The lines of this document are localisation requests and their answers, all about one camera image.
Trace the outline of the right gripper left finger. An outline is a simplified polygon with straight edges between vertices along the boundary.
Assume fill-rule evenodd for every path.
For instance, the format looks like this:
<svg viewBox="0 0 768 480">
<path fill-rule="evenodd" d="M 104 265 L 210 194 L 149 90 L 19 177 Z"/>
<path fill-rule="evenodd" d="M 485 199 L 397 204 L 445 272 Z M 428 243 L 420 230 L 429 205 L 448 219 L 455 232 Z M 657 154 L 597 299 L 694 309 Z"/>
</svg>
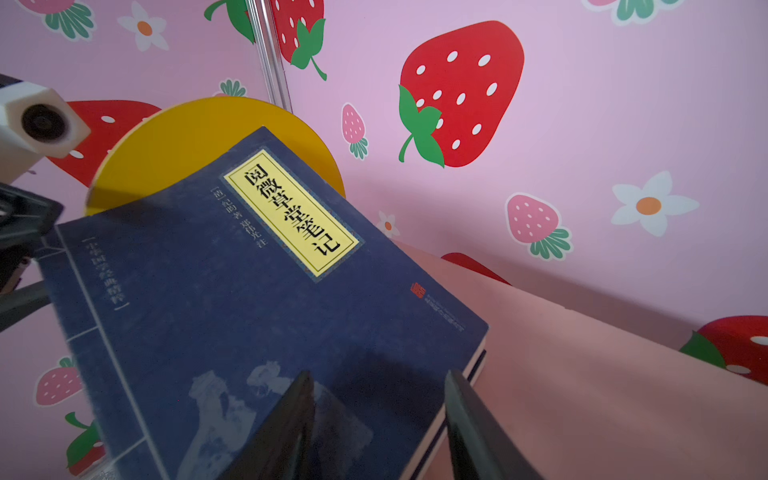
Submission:
<svg viewBox="0 0 768 480">
<path fill-rule="evenodd" d="M 308 479 L 314 416 L 314 380 L 304 370 L 219 479 Z"/>
</svg>

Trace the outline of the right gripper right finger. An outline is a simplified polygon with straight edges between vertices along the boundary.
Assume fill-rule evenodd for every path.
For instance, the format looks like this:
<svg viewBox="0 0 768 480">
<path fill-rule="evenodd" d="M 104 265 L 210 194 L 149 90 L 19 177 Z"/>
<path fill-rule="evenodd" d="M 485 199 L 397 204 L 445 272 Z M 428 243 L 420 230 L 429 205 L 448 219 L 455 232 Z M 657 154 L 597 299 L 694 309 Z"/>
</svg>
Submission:
<svg viewBox="0 0 768 480">
<path fill-rule="evenodd" d="M 447 438 L 456 479 L 543 479 L 460 371 L 446 375 L 444 391 Z"/>
</svg>

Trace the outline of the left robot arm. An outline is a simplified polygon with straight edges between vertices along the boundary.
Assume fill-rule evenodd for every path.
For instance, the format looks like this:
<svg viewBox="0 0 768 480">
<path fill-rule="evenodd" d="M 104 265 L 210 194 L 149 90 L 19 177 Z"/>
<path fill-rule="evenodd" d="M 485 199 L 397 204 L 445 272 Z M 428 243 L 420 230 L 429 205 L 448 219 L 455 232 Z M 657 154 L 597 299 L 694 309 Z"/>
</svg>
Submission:
<svg viewBox="0 0 768 480">
<path fill-rule="evenodd" d="M 1 331 L 50 303 L 42 281 L 18 284 L 37 250 L 53 250 L 44 237 L 62 211 L 54 200 L 1 184 Z"/>
</svg>

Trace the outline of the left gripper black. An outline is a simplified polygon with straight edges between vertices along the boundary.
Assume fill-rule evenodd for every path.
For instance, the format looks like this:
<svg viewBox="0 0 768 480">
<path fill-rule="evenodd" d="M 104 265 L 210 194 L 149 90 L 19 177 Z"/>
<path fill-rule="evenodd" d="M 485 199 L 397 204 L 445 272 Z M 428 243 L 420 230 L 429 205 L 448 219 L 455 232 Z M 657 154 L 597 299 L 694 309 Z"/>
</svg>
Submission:
<svg viewBox="0 0 768 480">
<path fill-rule="evenodd" d="M 1 184 L 1 293 L 16 288 L 33 247 L 63 212 L 57 201 Z"/>
</svg>

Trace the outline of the navy book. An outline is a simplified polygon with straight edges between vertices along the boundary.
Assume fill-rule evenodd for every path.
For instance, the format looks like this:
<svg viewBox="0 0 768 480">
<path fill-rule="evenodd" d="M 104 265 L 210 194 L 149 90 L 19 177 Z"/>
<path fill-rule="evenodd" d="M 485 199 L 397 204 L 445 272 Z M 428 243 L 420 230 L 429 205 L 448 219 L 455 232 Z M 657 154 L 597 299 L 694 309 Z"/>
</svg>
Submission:
<svg viewBox="0 0 768 480">
<path fill-rule="evenodd" d="M 304 370 L 318 479 L 412 479 L 488 324 L 268 129 L 38 264 L 121 479 L 213 479 Z"/>
</svg>

